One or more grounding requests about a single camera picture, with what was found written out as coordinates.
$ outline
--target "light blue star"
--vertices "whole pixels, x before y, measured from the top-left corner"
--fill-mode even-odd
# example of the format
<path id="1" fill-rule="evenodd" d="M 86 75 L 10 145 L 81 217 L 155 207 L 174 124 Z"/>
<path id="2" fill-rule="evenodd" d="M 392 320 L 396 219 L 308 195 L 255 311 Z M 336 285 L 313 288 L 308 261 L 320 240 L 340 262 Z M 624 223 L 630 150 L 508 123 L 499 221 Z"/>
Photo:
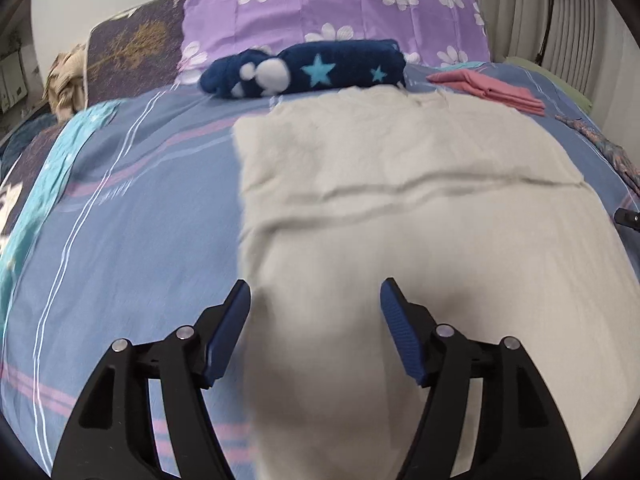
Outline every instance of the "light blue star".
<path id="1" fill-rule="evenodd" d="M 311 82 L 309 83 L 311 87 L 316 86 L 318 83 L 331 86 L 332 83 L 327 74 L 334 69 L 334 66 L 335 63 L 322 63 L 320 54 L 316 54 L 313 65 L 303 66 L 302 72 L 311 77 Z"/>
<path id="2" fill-rule="evenodd" d="M 382 80 L 386 77 L 386 73 L 382 72 L 380 65 L 378 65 L 378 68 L 375 70 L 371 69 L 371 75 L 373 76 L 374 83 L 376 81 L 380 81 L 382 83 Z"/>

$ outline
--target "silver screw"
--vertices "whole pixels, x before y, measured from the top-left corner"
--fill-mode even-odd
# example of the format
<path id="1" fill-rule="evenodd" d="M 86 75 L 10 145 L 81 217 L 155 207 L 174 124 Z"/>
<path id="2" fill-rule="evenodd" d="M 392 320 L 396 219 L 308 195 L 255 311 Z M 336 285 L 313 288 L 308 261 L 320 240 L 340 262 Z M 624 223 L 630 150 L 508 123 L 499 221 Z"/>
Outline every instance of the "silver screw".
<path id="1" fill-rule="evenodd" d="M 456 331 L 451 325 L 438 325 L 436 327 L 436 334 L 440 337 L 451 337 Z"/>
<path id="2" fill-rule="evenodd" d="M 509 350 L 517 350 L 518 348 L 520 348 L 520 342 L 512 336 L 508 336 L 504 338 L 504 345 Z"/>
<path id="3" fill-rule="evenodd" d="M 122 352 L 129 345 L 129 341 L 126 339 L 116 339 L 111 345 L 111 349 L 114 352 Z"/>
<path id="4" fill-rule="evenodd" d="M 193 329 L 193 326 L 189 326 L 189 325 L 185 325 L 185 326 L 181 326 L 176 332 L 175 335 L 178 336 L 178 339 L 188 339 L 190 338 L 193 334 L 195 334 L 195 330 Z"/>

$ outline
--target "blue bed sheet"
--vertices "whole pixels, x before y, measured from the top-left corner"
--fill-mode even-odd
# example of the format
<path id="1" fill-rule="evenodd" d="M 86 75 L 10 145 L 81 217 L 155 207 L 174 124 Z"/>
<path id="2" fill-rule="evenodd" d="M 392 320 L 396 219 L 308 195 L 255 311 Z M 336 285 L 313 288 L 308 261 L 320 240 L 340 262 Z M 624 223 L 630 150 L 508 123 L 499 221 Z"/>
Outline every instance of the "blue bed sheet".
<path id="1" fill-rule="evenodd" d="M 433 91 L 428 69 L 407 67 L 410 91 Z M 526 86 L 547 109 L 581 111 L 551 82 L 519 67 L 478 70 Z M 76 158 L 58 204 L 41 228 L 15 289 L 2 346 L 1 408 L 26 449 L 50 471 L 66 418 L 110 343 L 158 340 L 224 300 L 238 277 L 241 204 L 231 127 L 285 98 L 221 101 L 196 87 L 161 88 L 122 102 Z M 535 118 L 567 150 L 610 215 L 636 208 L 610 165 L 577 132 Z M 640 235 L 621 229 L 636 272 Z M 242 409 L 239 352 L 205 393 L 238 480 L 255 477 Z M 177 473 L 151 386 L 162 466 Z"/>

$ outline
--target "beige cloth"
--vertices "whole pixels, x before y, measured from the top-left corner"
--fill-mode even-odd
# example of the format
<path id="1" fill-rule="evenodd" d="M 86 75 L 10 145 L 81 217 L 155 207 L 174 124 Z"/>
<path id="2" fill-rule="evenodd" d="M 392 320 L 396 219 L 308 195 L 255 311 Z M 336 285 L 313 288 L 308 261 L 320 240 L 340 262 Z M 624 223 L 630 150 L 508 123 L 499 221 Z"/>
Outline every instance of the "beige cloth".
<path id="1" fill-rule="evenodd" d="M 424 396 L 380 311 L 389 276 L 469 338 L 520 338 L 582 472 L 601 458 L 640 394 L 640 286 L 598 196 L 542 127 L 470 96 L 379 86 L 279 104 L 239 120 L 234 142 L 259 480 L 398 474 Z"/>
<path id="2" fill-rule="evenodd" d="M 86 51 L 84 44 L 76 45 L 71 52 L 60 53 L 51 65 L 44 98 L 58 122 L 68 121 L 84 109 L 84 66 Z"/>

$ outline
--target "folded pink cloth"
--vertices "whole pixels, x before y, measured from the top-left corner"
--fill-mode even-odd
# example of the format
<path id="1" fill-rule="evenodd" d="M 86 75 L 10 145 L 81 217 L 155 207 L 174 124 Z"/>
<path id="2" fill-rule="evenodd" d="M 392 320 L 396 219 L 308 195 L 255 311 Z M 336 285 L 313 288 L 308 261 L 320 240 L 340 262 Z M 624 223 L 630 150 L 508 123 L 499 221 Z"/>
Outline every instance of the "folded pink cloth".
<path id="1" fill-rule="evenodd" d="M 545 114 L 545 104 L 533 97 L 529 89 L 507 84 L 468 68 L 438 72 L 427 76 L 427 80 L 481 99 L 503 103 L 521 112 L 540 116 Z"/>

